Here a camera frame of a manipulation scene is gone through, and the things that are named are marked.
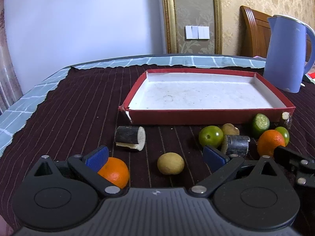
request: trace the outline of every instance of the blue gripper pad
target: blue gripper pad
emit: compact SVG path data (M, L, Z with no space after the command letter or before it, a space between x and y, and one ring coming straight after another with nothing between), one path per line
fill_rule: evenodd
M229 162L229 157L221 153L218 149L206 145L203 149L204 162L209 166L212 173Z
M100 146L84 157L85 164L94 172L98 172L108 160L108 148Z

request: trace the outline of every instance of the small potato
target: small potato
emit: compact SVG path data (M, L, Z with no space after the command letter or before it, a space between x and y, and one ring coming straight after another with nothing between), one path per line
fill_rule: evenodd
M231 123L226 123L221 127L224 135L239 135L239 129Z
M159 157L157 166L163 175L177 175L184 169L183 158L176 153L166 153Z

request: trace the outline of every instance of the kettle spout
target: kettle spout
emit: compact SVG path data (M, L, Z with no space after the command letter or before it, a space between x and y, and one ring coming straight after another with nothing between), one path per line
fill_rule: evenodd
M273 29L274 29L274 26L276 24L277 17L269 17L269 18L267 18L267 20L269 22L271 33L272 33Z

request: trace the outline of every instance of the wallpaper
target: wallpaper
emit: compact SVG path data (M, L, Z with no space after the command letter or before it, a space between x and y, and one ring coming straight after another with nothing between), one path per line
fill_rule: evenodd
M240 6L274 15L295 17L315 28L315 0L221 0L222 53L238 55L245 34L245 22Z
M178 53L215 52L213 0L175 0ZM209 26L209 40L186 40L185 26Z

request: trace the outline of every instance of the light switch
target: light switch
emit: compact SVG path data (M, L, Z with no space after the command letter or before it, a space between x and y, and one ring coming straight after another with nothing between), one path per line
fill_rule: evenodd
M209 27L204 27L204 39L210 39L210 29L209 29Z
M209 27L198 26L198 39L210 39Z
M198 26L198 39L204 39L204 27Z
M186 39L193 39L192 26L185 26Z
M198 39L198 26L192 26L193 39Z

